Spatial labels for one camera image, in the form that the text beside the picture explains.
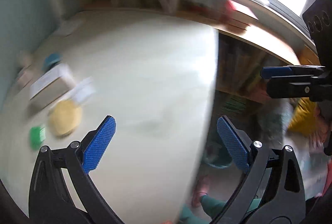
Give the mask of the teal trash bin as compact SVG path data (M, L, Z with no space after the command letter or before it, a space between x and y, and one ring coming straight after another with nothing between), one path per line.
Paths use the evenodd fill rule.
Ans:
M208 135L202 162L216 169L225 169L232 165L232 157L228 153L220 136L216 134Z

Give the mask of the yellow plush toy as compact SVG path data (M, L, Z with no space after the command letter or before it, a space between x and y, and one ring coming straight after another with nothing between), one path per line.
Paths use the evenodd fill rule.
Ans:
M315 116L316 103L310 101L309 98L301 98L292 119L288 125L288 131L292 133L302 134L308 137L317 129L317 118Z

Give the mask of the green small packet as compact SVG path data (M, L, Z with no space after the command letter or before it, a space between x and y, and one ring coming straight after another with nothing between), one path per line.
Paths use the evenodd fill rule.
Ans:
M29 131L30 146L33 150L38 150L46 139L46 130L44 126L32 127Z

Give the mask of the pink left slipper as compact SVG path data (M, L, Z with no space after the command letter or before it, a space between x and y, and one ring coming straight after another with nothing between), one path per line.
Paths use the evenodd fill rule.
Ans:
M210 178L208 175L202 176L200 179L198 179L192 194L192 201L191 201L192 207L197 208L198 206L200 206L201 204L200 200L204 195L208 194L209 187L210 187Z

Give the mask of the yellow round lid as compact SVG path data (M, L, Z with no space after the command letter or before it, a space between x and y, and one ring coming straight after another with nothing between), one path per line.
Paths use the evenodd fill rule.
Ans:
M73 100L59 101L49 112L48 124L57 137L71 134L81 123L82 108Z

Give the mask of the grey cardboard box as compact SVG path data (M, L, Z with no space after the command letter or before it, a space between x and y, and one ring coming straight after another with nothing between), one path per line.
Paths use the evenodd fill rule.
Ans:
M66 63L51 68L30 86L28 117L32 117L75 88L76 84L72 71Z

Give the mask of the white tissue pack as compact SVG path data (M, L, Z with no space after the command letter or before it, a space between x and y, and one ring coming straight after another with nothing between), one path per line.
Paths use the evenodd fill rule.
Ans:
M91 77L86 78L79 82L69 92L69 99L75 102L76 104L83 104L85 101L87 101L94 93L96 92L94 86L93 86L93 79Z

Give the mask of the small red white carton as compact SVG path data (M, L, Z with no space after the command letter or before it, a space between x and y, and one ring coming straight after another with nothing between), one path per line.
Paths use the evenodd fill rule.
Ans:
M16 83L19 87L25 87L33 78L33 73L29 69L22 69L19 71L17 78L16 78Z

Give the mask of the white paper cup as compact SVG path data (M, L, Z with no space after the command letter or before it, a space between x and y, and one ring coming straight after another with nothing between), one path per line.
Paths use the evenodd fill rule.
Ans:
M32 65L33 56L31 53L26 51L20 51L17 55L17 65L22 68L26 69Z

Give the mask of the blue crumpled cloth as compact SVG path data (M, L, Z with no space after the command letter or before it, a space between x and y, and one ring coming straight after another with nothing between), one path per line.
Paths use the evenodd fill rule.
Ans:
M52 53L46 57L43 63L43 70L48 72L50 69L61 63L62 57L58 53Z

